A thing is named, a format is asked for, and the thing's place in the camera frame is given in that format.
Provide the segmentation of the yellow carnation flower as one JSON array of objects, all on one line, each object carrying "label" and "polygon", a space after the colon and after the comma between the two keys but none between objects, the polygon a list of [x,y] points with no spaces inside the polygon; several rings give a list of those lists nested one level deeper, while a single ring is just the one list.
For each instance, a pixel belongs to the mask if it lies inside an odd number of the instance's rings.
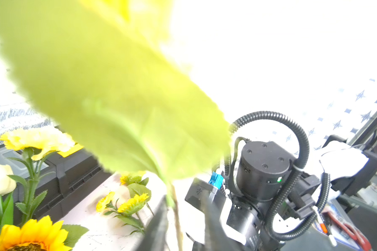
[{"label": "yellow carnation flower", "polygon": [[104,198],[100,199],[96,205],[96,212],[102,213],[104,215],[109,215],[112,212],[115,212],[115,206],[113,205],[113,199],[115,196],[115,192],[110,192]]}]

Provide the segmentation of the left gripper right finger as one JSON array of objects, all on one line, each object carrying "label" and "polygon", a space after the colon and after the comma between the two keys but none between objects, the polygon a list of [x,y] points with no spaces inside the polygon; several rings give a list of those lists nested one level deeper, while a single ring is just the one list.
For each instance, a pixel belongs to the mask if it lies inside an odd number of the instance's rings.
[{"label": "left gripper right finger", "polygon": [[236,243],[226,235],[221,223],[226,199],[221,199],[221,196],[211,191],[202,194],[200,199],[205,222],[204,250],[237,251]]}]

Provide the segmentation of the large yellow sunflower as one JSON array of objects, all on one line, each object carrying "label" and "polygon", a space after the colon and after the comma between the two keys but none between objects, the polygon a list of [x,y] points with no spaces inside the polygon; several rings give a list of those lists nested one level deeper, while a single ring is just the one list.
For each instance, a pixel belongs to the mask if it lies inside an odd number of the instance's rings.
[{"label": "large yellow sunflower", "polygon": [[130,184],[127,186],[130,199],[117,208],[117,218],[124,225],[134,228],[132,233],[145,234],[145,224],[138,216],[138,212],[143,209],[150,201],[152,192],[142,184]]}]

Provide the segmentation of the yellow carnation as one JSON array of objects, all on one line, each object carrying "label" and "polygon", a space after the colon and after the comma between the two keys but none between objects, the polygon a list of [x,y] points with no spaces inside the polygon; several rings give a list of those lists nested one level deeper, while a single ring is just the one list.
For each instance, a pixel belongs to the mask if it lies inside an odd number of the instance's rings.
[{"label": "yellow carnation", "polygon": [[22,214],[21,225],[24,225],[33,218],[48,193],[48,190],[37,193],[39,183],[48,176],[42,173],[43,164],[54,154],[70,151],[76,142],[69,134],[51,126],[15,129],[2,134],[0,141],[8,150],[21,152],[21,157],[9,159],[23,164],[28,172],[28,178],[8,174],[11,181],[23,187],[23,199],[16,202],[15,206]]}]

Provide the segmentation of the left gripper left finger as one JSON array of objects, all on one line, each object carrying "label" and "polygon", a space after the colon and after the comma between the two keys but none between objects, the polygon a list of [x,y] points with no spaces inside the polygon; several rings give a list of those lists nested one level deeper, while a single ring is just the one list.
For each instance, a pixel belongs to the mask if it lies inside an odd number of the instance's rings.
[{"label": "left gripper left finger", "polygon": [[168,230],[168,207],[164,196],[155,212],[154,217],[147,226],[146,233],[138,243],[136,251],[164,251],[166,247],[166,234]]}]

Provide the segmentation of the yellow sunflower with bud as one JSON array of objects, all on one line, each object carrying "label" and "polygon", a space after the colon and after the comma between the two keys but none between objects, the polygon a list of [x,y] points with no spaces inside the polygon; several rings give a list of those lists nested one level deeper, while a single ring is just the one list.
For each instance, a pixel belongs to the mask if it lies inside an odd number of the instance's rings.
[{"label": "yellow sunflower with bud", "polygon": [[123,186],[129,186],[131,184],[139,184],[146,186],[149,182],[149,178],[143,178],[142,176],[125,175],[120,177],[120,184]]}]

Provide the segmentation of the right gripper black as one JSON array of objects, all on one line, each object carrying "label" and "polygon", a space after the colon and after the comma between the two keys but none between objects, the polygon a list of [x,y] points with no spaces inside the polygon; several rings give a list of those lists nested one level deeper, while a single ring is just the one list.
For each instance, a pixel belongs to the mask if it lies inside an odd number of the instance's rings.
[{"label": "right gripper black", "polygon": [[[238,146],[245,142],[240,158]],[[272,202],[287,181],[295,157],[274,142],[235,140],[234,156],[227,161],[232,206],[226,224],[245,238],[239,242],[241,251],[280,251],[287,241],[303,235],[308,227],[283,230],[292,234],[289,239],[278,241],[265,229],[267,212]],[[304,220],[316,215],[313,206],[316,200],[312,194],[320,185],[320,178],[303,173],[283,205],[278,207],[276,216]]]}]

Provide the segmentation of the small yellow sunflower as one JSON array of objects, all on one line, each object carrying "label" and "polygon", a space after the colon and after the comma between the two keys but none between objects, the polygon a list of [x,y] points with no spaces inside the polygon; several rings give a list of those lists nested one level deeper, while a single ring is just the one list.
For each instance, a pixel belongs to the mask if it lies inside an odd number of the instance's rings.
[{"label": "small yellow sunflower", "polygon": [[76,224],[52,222],[50,216],[31,219],[22,227],[4,225],[0,251],[71,251],[89,229]]}]

